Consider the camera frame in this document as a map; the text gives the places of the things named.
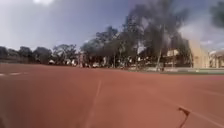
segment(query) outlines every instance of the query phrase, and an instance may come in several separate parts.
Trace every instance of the tree canopy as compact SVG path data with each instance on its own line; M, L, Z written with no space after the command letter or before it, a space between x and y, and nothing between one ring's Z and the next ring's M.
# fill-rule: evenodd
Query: tree canopy
M218 4L211 8L213 23L224 28L224 2L218 2Z
M33 54L36 61L42 64L47 64L51 58L52 51L45 47L37 47Z
M108 27L97 32L96 38L81 48L92 55L138 56L139 46L144 46L145 56L158 59L168 50L183 50L189 54L187 45L178 30L188 17L187 9L175 8L175 0L157 0L148 5L136 5L125 19L120 32Z
M63 63L67 59L75 59L76 45L61 44L53 48L53 57L58 63Z
M5 58L8 55L6 47L0 46L0 58Z

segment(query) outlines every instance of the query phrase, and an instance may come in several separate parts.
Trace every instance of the track surface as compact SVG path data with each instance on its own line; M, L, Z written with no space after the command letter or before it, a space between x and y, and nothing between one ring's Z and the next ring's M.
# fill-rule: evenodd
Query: track surface
M0 128L178 128L180 106L224 127L224 76L0 64Z

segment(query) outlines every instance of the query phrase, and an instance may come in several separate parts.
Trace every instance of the blue sky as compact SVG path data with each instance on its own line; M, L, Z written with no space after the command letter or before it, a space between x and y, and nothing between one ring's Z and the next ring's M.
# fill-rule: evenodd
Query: blue sky
M129 10L147 1L0 0L0 45L15 49L52 48L61 43L81 46L109 25L121 28ZM217 1L178 0L180 7L191 11L180 32L210 50L224 47L224 29L215 28L210 21L209 8Z

